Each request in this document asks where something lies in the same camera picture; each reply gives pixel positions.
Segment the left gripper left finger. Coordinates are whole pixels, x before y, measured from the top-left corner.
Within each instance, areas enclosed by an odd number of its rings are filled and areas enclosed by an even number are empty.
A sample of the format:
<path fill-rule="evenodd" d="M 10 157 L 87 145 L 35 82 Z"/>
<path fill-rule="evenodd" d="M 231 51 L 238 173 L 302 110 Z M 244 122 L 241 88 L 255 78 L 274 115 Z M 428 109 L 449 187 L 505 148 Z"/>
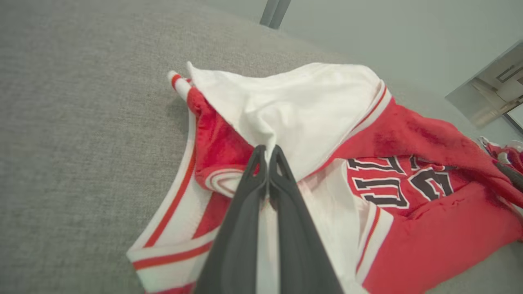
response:
<path fill-rule="evenodd" d="M 254 149 L 195 283 L 196 294 L 254 294 L 260 207 L 267 192 L 265 145 Z"/>

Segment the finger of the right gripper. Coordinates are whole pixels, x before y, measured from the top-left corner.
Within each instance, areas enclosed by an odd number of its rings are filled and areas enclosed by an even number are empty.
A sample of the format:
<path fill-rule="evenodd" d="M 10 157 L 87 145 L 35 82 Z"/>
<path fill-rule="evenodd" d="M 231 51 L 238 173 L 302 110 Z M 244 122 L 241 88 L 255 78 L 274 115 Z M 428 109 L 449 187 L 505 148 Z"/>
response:
<path fill-rule="evenodd" d="M 518 171 L 512 169 L 510 166 L 501 163 L 496 162 L 495 166 L 505 175 L 509 178 L 512 185 L 518 189 L 520 192 L 523 191 L 523 175 L 519 173 Z"/>

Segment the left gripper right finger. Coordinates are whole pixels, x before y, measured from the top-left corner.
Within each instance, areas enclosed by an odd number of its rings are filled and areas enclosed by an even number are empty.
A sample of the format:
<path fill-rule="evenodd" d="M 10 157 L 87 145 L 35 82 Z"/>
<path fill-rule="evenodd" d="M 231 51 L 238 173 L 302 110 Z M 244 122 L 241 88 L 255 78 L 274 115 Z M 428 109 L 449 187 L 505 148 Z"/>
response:
<path fill-rule="evenodd" d="M 278 145 L 269 161 L 269 197 L 277 212 L 282 294 L 342 294 L 297 181 Z"/>

